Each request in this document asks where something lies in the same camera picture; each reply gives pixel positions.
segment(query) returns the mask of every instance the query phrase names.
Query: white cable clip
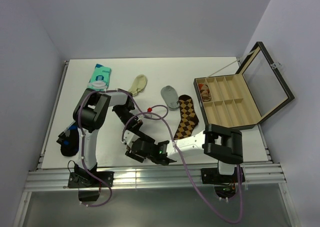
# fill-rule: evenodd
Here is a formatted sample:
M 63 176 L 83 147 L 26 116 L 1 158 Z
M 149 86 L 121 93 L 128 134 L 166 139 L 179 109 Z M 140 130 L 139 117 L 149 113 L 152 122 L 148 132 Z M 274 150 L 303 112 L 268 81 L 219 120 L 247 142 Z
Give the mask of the white cable clip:
M 138 117 L 137 121 L 142 120 L 144 117 L 145 117 L 145 116 L 144 116 L 143 114 L 141 114 L 141 115 Z

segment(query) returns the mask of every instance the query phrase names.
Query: wooden box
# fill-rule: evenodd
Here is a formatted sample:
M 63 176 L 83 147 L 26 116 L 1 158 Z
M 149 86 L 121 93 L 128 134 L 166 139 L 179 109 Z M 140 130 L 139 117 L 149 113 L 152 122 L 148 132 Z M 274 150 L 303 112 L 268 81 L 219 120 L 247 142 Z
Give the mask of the wooden box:
M 204 123 L 251 129 L 295 97 L 262 42 L 252 48 L 237 72 L 194 79 Z M 203 101 L 199 84 L 207 85 L 211 99 Z

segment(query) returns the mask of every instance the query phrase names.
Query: lavender wall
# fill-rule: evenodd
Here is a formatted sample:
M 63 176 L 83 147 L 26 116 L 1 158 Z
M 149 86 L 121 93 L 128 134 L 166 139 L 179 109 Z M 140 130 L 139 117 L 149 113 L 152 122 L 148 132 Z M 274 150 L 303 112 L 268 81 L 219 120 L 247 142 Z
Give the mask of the lavender wall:
M 0 0 L 0 226 L 13 224 L 49 123 L 62 59 L 27 0 Z
M 270 0 L 28 0 L 66 59 L 241 55 Z
M 263 126 L 303 226 L 320 223 L 320 1 L 271 0 L 246 52 L 263 41 L 296 100 Z

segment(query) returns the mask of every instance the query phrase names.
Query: metal frame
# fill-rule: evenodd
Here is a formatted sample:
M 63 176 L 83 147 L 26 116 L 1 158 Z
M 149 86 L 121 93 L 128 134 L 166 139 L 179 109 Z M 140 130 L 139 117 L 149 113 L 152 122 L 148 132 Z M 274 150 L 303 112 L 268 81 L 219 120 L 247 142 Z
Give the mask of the metal frame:
M 36 171 L 29 172 L 21 201 L 16 213 L 14 227 L 22 227 L 27 214 L 29 202 L 32 192 L 53 192 L 53 191 L 78 191 L 79 189 L 69 189 L 67 187 L 69 180 L 69 171 L 67 169 L 42 169 L 42 162 L 46 151 L 48 136 L 51 131 L 53 119 L 55 117 L 56 108 L 59 102 L 62 86 L 65 80 L 69 61 L 65 62 L 62 78 L 58 88 L 57 97 L 55 99 L 50 122 L 47 128 L 42 151 Z M 281 165 L 273 163 L 262 129 L 259 126 L 265 151 L 268 155 L 268 161 L 264 162 L 248 162 L 242 165 L 243 172 L 246 177 L 246 185 L 261 184 L 279 184 L 285 207 L 291 225 L 299 227 L 300 222 L 295 212 L 292 199 L 287 188 L 287 181 Z M 214 168 L 217 164 L 191 164 L 188 165 L 189 172 L 197 184 L 203 186 L 201 181 L 202 168 Z M 97 171 L 113 171 L 113 189 L 152 189 L 152 188 L 182 188 L 191 187 L 191 183 L 186 175 L 186 170 L 182 165 L 170 166 L 146 166 L 146 167 L 99 167 Z M 80 190 L 97 190 L 98 188 L 81 188 Z
M 20 204 L 18 210 L 15 215 L 15 219 L 13 222 L 13 227 L 22 227 L 24 225 L 25 217 L 27 214 L 31 192 L 23 192 L 20 200 Z
M 300 220 L 294 205 L 294 202 L 289 193 L 287 183 L 279 183 L 279 188 L 283 198 L 284 206 L 289 216 L 290 224 L 292 227 L 301 227 Z

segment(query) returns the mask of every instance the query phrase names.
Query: black sock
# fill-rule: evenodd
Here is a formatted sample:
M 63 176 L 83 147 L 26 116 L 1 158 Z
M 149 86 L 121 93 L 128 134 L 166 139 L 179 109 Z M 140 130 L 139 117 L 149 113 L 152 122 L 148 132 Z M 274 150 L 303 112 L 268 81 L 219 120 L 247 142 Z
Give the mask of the black sock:
M 78 153 L 79 133 L 75 123 L 59 134 L 58 137 L 56 142 L 61 145 L 60 151 L 63 156 L 71 157 Z

